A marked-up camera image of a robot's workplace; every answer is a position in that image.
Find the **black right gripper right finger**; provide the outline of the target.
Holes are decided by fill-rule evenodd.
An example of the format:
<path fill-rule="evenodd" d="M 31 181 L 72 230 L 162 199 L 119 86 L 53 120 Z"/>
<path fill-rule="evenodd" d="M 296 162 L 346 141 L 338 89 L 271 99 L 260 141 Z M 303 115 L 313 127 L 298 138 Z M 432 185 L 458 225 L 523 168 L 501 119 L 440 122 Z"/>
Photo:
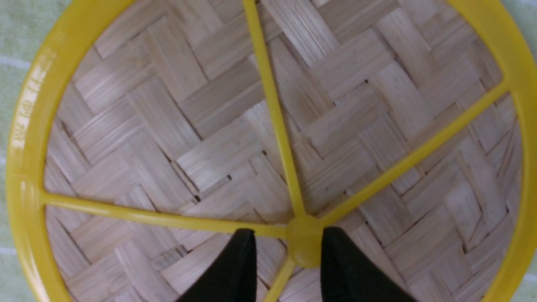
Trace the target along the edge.
<path fill-rule="evenodd" d="M 323 231 L 321 295 L 324 302 L 415 301 L 336 226 Z"/>

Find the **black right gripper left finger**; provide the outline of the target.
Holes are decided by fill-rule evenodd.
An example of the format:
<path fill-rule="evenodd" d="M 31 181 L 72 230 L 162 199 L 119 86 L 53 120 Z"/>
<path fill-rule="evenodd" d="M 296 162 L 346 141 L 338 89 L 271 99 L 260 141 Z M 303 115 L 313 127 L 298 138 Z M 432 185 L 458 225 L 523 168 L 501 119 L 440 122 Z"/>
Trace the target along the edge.
<path fill-rule="evenodd" d="M 179 302 L 255 302 L 257 249 L 255 233 L 240 228 Z"/>

